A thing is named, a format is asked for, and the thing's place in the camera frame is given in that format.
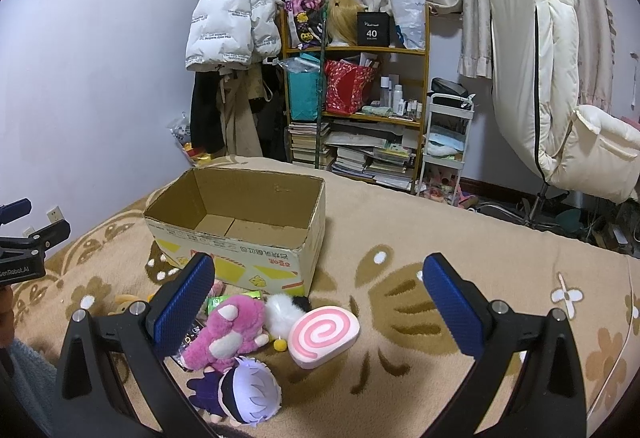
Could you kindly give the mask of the person's left hand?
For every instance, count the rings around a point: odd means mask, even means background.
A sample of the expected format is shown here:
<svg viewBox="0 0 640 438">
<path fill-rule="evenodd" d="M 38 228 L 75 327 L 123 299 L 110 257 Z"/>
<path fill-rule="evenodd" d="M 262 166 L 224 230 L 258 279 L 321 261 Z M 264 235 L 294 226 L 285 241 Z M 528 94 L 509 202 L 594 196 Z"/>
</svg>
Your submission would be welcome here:
<svg viewBox="0 0 640 438">
<path fill-rule="evenodd" d="M 10 346 L 14 340 L 13 289 L 0 288 L 0 347 Z"/>
</svg>

